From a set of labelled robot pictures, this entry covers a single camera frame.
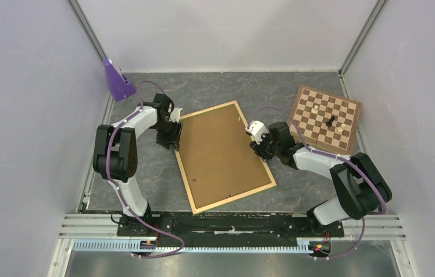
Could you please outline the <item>black chess piece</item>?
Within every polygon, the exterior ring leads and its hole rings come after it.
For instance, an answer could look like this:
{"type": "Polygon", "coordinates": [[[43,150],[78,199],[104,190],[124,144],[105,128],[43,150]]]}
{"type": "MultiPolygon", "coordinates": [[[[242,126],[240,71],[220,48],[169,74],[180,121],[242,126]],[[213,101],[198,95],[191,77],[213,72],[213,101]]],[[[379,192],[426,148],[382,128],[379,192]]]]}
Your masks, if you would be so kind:
{"type": "Polygon", "coordinates": [[[328,120],[328,121],[326,121],[326,126],[327,127],[332,127],[333,126],[333,123],[334,123],[334,121],[335,121],[335,119],[336,119],[336,117],[333,115],[333,116],[331,116],[331,118],[328,120]]]}

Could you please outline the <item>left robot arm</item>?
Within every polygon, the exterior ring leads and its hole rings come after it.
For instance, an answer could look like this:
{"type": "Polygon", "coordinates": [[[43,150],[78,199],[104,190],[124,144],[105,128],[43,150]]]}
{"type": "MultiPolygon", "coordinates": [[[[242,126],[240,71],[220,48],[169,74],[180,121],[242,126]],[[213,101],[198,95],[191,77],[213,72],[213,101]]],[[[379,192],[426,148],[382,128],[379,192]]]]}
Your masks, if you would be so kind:
{"type": "Polygon", "coordinates": [[[135,173],[138,167],[137,138],[147,129],[156,131],[156,143],[179,151],[183,123],[181,110],[168,95],[158,93],[151,102],[140,103],[126,118],[112,125],[98,126],[92,166],[109,182],[121,205],[118,224],[139,235],[154,227],[150,205],[142,196],[135,173]]]}

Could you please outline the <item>white chess piece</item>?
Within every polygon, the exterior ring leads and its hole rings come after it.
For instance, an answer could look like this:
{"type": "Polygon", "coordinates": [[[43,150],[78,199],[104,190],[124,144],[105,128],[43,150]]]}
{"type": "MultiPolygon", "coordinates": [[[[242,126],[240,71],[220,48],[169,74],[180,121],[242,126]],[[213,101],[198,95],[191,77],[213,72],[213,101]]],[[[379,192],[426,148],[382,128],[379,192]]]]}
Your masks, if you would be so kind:
{"type": "Polygon", "coordinates": [[[342,123],[340,126],[338,126],[338,127],[336,128],[336,130],[337,130],[338,132],[342,133],[343,130],[344,130],[344,128],[345,128],[345,124],[342,123]]]}
{"type": "Polygon", "coordinates": [[[319,112],[319,105],[315,105],[315,106],[311,109],[311,112],[312,112],[313,114],[318,114],[318,112],[319,112]]]}

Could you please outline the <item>purple plastic stand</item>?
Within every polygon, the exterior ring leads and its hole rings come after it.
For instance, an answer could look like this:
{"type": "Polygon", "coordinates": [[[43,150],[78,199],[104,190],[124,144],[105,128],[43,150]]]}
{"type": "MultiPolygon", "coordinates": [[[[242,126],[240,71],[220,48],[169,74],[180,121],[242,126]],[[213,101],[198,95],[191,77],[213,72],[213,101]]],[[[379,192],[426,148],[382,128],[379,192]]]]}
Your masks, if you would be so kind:
{"type": "Polygon", "coordinates": [[[110,59],[103,60],[107,86],[110,94],[116,102],[136,94],[136,88],[126,75],[120,73],[110,59]]]}

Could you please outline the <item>wooden chessboard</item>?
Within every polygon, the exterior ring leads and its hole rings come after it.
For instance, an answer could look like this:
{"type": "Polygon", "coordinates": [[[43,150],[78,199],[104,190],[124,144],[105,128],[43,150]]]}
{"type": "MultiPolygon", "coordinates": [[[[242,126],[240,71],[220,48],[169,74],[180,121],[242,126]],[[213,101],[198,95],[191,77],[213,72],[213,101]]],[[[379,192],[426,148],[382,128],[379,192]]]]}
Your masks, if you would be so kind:
{"type": "Polygon", "coordinates": [[[297,143],[305,142],[322,151],[333,154],[351,155],[356,143],[362,104],[343,96],[301,85],[290,109],[287,124],[297,143]],[[319,105],[318,114],[311,109],[319,105]],[[332,127],[326,126],[331,116],[336,119],[332,127]],[[336,128],[342,123],[342,133],[336,128]]]}

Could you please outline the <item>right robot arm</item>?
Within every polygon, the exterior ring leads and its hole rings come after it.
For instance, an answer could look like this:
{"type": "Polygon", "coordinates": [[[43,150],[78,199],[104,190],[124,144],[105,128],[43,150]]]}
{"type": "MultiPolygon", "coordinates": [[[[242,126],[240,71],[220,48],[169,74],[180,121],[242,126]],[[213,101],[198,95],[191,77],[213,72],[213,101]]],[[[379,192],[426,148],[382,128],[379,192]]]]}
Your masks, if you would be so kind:
{"type": "Polygon", "coordinates": [[[310,171],[333,182],[336,197],[307,212],[306,229],[321,235],[331,223],[362,219],[377,209],[385,209],[392,191],[370,157],[363,152],[353,156],[332,154],[296,143],[286,122],[266,127],[252,121],[246,128],[250,147],[264,161],[279,158],[293,169],[310,171]]]}

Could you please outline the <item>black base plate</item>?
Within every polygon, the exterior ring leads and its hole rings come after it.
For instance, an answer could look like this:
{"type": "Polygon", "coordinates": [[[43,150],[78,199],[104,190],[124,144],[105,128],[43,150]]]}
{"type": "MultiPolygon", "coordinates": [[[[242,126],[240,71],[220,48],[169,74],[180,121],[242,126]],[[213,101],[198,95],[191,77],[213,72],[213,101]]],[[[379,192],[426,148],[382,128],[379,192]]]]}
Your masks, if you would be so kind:
{"type": "Polygon", "coordinates": [[[295,246],[297,238],[342,238],[343,225],[320,226],[304,214],[258,212],[163,212],[118,220],[119,237],[155,239],[160,247],[279,247],[295,246]]]}

